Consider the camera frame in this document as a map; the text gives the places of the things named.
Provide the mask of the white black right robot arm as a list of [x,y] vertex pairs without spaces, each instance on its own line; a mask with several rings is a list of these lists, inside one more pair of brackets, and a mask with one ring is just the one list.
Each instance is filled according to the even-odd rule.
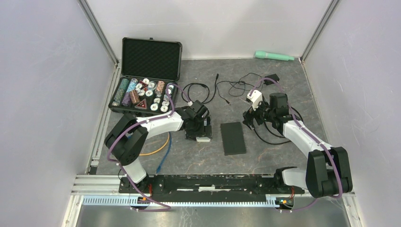
[[288,104],[285,93],[272,93],[266,101],[254,90],[247,94],[251,104],[243,114],[243,123],[255,130],[255,124],[272,124],[284,138],[296,145],[307,158],[306,168],[283,167],[274,174],[273,187],[279,193],[292,186],[309,191],[314,198],[337,198],[353,190],[349,157],[343,147],[334,147],[312,133]]

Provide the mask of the white network switch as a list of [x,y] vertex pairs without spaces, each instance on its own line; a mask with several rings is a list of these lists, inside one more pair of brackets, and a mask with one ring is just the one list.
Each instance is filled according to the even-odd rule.
[[197,142],[210,142],[211,140],[212,140],[211,117],[208,116],[200,124],[199,130],[196,133],[196,141]]

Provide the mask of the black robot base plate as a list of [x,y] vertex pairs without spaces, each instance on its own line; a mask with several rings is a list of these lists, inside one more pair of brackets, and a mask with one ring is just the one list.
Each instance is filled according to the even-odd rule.
[[267,194],[304,194],[272,175],[149,175],[137,188],[158,202],[262,202]]

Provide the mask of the black router box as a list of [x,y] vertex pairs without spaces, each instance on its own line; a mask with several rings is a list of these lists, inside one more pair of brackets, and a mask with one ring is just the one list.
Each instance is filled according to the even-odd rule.
[[225,156],[246,154],[243,128],[240,122],[222,123],[220,131]]

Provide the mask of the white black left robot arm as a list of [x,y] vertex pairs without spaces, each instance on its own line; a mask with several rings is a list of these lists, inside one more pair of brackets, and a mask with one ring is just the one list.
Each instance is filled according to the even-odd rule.
[[148,188],[148,174],[139,160],[145,141],[174,131],[184,131],[187,140],[210,142],[212,127],[208,108],[195,101],[151,117],[136,118],[125,114],[106,136],[104,144],[109,149],[108,155],[114,156],[109,160],[122,167],[136,192],[141,193]]

